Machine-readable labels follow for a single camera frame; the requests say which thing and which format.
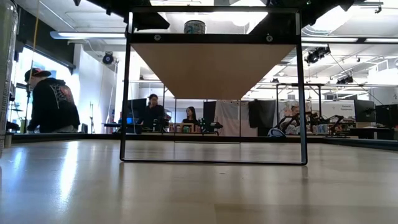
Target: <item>white ceiling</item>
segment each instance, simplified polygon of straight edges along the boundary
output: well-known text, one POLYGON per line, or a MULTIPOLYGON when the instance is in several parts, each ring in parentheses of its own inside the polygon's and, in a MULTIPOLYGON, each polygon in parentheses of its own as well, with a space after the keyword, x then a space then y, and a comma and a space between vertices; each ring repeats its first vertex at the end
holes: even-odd
MULTIPOLYGON (((16 0, 24 9, 37 15, 37 1, 35 0, 16 0)), ((72 0, 41 0, 39 4, 39 18, 58 31, 87 31, 87 32, 124 32, 126 25, 123 19, 117 15, 108 16, 105 10, 86 1, 82 0, 80 6, 76 7, 72 0)), ((375 14, 375 7, 359 7, 352 8, 349 12, 350 18, 344 24, 337 24, 337 30, 333 30, 329 35, 338 36, 398 36, 398 0, 383 0, 385 2, 383 10, 379 14, 375 14)), ((200 14, 167 14, 163 15, 171 24, 169 32, 182 32, 185 21, 200 19, 205 21, 208 33, 229 33, 242 34, 247 27, 234 25, 231 21, 219 15, 214 16, 212 20, 205 19, 200 14)), ((101 49, 112 49, 124 45, 123 40, 100 40, 93 44, 93 47, 101 49)), ((339 61, 344 69, 354 70, 354 77, 365 77, 367 69, 374 66, 373 63, 367 61, 378 62, 380 56, 396 55, 398 57, 398 45, 346 45, 331 44, 331 54, 339 61), (356 58, 361 58, 361 62, 356 62, 356 58)), ((281 70, 286 77, 296 77, 297 68, 294 63, 281 70)), ((305 71, 306 76, 311 77, 330 77, 342 72, 342 69, 327 57, 318 63, 310 66, 305 71)), ((151 75, 149 68, 142 69, 143 75, 151 75)), ((278 72, 269 73, 265 78, 268 80, 278 72)))

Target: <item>ceiling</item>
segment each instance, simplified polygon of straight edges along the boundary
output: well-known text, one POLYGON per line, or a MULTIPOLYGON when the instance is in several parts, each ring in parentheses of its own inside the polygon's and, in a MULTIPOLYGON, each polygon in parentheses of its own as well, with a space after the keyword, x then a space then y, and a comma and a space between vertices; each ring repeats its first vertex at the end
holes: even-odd
MULTIPOLYGON (((126 28, 121 17, 114 14, 108 16, 104 9, 86 0, 82 0, 78 7, 74 5, 72 0, 41 0, 39 10, 37 10, 37 1, 16 0, 16 2, 33 15, 37 15, 37 12, 39 12, 39 19, 58 31, 124 32, 126 28)), ((164 1, 151 2, 152 5, 156 5, 164 1)), ((313 27, 303 28, 303 35, 315 33, 344 37, 397 37, 398 1, 382 0, 381 2, 384 5, 379 14, 374 12, 377 6, 355 6, 348 12, 342 12, 339 9, 330 11, 330 13, 324 15, 323 19, 319 19, 313 27)), ((195 4, 200 3, 212 5, 213 1, 195 1, 195 4)), ((163 30, 163 32, 183 32, 183 24, 190 19, 205 21, 208 33, 243 34, 249 29, 249 26, 236 25, 240 23, 239 18, 245 17, 242 14, 226 16, 220 13, 213 15, 169 13, 161 15, 171 24, 170 29, 163 30)), ((123 40, 91 40, 90 42, 94 50, 99 52, 125 49, 123 40)), ((366 78, 368 69, 384 61, 385 58, 383 57, 393 58, 396 56, 398 58, 398 45, 331 44, 330 48, 331 55, 338 61, 339 65, 331 56, 326 56, 315 64, 305 66, 304 74, 307 79, 309 77, 314 83, 325 82, 330 80, 330 77, 338 77, 339 74, 344 72, 343 69, 352 71, 355 78, 366 78)), ((313 47, 306 48, 304 56, 314 49, 313 47)), ((283 67, 278 67, 268 74, 264 74, 263 82, 269 82, 275 77, 280 82, 297 78, 294 55, 295 51, 283 60, 283 67)), ((156 78, 151 69, 145 65, 142 66, 141 73, 146 79, 156 78)))

